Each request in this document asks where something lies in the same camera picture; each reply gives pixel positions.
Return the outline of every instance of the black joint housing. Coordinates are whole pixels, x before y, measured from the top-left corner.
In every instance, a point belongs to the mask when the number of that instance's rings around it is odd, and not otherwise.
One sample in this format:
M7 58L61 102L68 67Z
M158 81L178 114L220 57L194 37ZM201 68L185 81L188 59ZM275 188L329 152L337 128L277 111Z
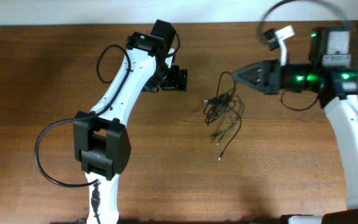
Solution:
M165 63L175 35L176 30L171 23L157 19L150 34L136 31L128 37L128 49L137 48L147 51L157 61L157 69L153 76L147 80L146 88L142 91L154 89L186 91L187 70L180 69L178 65L172 65L169 68Z
M89 116L92 115L79 111L75 118ZM118 119L75 121L73 129L75 159L81 162L83 171L103 175L107 180L124 171L131 155L131 144L125 125ZM97 134L101 129L106 130L106 136Z

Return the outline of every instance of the wooden table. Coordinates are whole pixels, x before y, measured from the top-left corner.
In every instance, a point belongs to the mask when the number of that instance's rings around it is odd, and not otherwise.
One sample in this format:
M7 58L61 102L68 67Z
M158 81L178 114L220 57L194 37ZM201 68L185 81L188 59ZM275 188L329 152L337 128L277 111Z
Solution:
M337 23L292 25L296 36L287 41L291 61L305 63L312 28ZM107 90L95 72L105 46L124 45L135 30L151 28L0 27L0 223L73 222L88 215L88 189L57 187L40 175L35 139L51 122L89 111ZM279 50L269 52L258 43L256 23L175 28L182 42L175 63L189 71L188 91L139 96L127 127L132 155L119 183L121 217L238 221L345 210L341 158L319 106L294 112L280 105L279 96L239 86L246 105L244 125L218 162L224 144L209 140L216 127L205 125L202 100L214 95L222 71L279 57ZM106 55L101 65L105 79L116 74L122 57L118 50ZM229 88L230 80L224 83ZM314 97L292 95L288 102L305 106ZM86 181L74 159L72 125L49 132L40 151L51 176Z

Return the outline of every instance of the green led light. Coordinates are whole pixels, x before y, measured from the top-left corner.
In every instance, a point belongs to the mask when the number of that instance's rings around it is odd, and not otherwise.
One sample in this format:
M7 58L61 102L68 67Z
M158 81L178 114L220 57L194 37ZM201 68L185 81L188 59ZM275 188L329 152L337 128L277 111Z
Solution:
M343 73L343 74L342 74L342 78L343 78L343 79L348 79L348 78L349 78L349 74Z
M318 75L315 74L309 74L308 78L306 78L309 82L314 82L314 81L318 81L320 79L320 77Z
M303 77L303 76L300 76L300 75L296 76L296 80L298 80L298 81L302 81L304 79L305 79L305 77Z

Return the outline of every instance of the cable connector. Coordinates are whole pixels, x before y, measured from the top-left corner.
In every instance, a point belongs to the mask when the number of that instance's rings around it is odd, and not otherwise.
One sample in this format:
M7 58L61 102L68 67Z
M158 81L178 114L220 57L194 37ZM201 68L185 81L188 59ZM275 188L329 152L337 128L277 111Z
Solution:
M213 104L216 104L217 102L218 102L218 99L216 99L216 98L205 99L205 100L203 101L204 106L213 105Z
M218 161L220 161L223 158L223 154L224 154L224 150L221 152L221 154L219 155L219 159Z
M98 219L98 207L100 204L100 196L99 196L99 182L93 185L94 189L92 191L91 205L93 208L94 216Z
M218 145L221 143L221 141L223 140L223 137L225 136L226 132L227 132L227 131L223 132L222 136L218 139L218 142L216 143L217 146L218 146Z

